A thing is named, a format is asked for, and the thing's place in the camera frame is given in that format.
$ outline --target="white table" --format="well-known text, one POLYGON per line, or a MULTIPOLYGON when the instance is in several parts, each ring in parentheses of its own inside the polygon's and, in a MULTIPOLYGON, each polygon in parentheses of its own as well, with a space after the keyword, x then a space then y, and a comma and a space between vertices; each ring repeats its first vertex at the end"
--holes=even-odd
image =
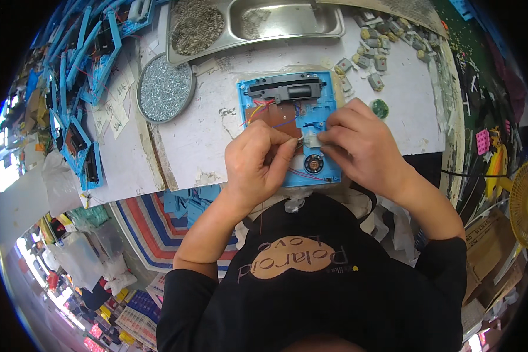
MULTIPOLYGON (((140 40, 141 67, 155 54, 165 51, 168 5, 159 12, 158 26, 140 40)), ((107 186, 91 191, 94 197, 91 205, 162 190, 163 178, 171 189, 227 181, 224 150, 242 131, 236 82, 257 77, 255 72, 262 72, 261 75, 287 72, 290 65, 298 66, 296 71, 304 65, 323 70, 320 63, 325 57, 334 63, 343 57, 350 59, 360 45, 359 27, 350 17, 345 17, 345 26, 346 35, 341 40, 280 40, 214 54, 219 68, 197 77, 195 95, 182 115, 168 123, 150 126, 160 167, 147 138, 146 123, 135 105, 135 83, 126 99, 130 104, 126 106, 129 123, 116 140, 111 131, 103 137, 100 153, 107 186)), ((348 71, 355 94, 347 100, 355 96, 367 104, 374 99, 387 102, 390 114, 386 123, 401 154, 444 151, 445 135, 436 120, 427 65, 417 59, 412 47, 399 41, 391 43, 387 66, 389 74, 382 76, 385 84, 382 92, 373 91, 368 81, 360 78, 361 69, 348 71)), ((136 80, 138 73, 135 67, 136 80)))

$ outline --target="hand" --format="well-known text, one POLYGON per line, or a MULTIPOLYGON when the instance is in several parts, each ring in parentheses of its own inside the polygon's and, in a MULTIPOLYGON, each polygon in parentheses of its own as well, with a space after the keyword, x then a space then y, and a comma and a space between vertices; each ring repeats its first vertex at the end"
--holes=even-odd
POLYGON ((227 186, 225 194, 234 207, 248 214, 282 186, 297 139, 268 126, 250 123, 225 149, 227 186))
POLYGON ((358 98, 336 110, 318 135, 330 156, 350 179, 389 200, 414 178, 415 169, 401 156, 391 131, 358 98))

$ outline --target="striped mat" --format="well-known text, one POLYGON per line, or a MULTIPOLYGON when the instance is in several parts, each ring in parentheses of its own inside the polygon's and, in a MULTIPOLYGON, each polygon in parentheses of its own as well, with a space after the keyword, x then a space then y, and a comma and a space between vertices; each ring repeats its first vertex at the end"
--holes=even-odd
MULTIPOLYGON (((165 273, 172 270, 172 259, 188 232, 187 216, 177 219, 164 212, 164 192, 140 195, 110 203, 114 216, 127 240, 148 270, 165 273)), ((225 252, 217 261, 219 278, 223 278, 235 256, 237 238, 234 232, 225 252)))

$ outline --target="stainless steel sink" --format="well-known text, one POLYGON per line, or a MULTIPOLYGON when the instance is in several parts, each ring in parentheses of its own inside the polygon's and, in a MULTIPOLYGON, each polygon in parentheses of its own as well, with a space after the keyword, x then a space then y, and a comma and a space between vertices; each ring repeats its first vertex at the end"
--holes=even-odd
POLYGON ((313 0, 224 0, 216 6, 225 17, 225 30, 210 47, 196 55, 176 53, 171 39, 172 25, 169 26, 166 52, 169 63, 178 65, 210 53, 266 40, 340 38, 345 33, 342 12, 337 5, 315 4, 313 0))

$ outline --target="pink plastic part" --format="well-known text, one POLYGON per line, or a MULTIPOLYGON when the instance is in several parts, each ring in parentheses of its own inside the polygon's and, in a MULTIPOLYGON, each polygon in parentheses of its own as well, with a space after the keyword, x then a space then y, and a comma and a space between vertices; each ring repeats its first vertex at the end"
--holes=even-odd
POLYGON ((477 138, 477 154, 483 155, 488 152, 489 146, 491 145, 489 140, 489 131, 482 130, 475 135, 475 138, 477 138))

